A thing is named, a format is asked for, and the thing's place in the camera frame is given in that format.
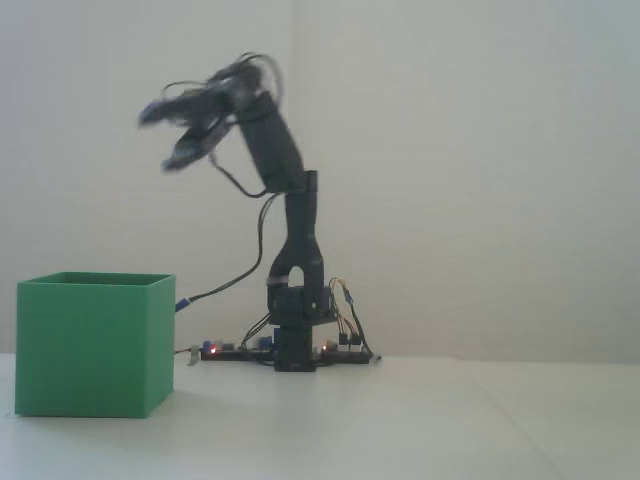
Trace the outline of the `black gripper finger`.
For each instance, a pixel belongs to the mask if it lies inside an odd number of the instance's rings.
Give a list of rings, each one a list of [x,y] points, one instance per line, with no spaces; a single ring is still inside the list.
[[[209,127],[200,125],[188,128],[174,145],[170,156],[162,162],[162,170],[178,172],[213,153],[231,128],[225,120],[216,121]]]
[[[225,92],[214,87],[202,88],[152,101],[139,114],[138,125],[147,127],[168,121],[183,126],[209,126],[224,112]]]

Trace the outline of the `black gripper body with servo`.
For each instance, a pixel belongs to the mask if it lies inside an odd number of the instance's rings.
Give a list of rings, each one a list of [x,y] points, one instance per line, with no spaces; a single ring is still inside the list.
[[[237,123],[257,121],[265,115],[259,105],[262,95],[262,73],[253,64],[230,64],[207,79],[209,87],[216,87],[226,101],[229,114]]]

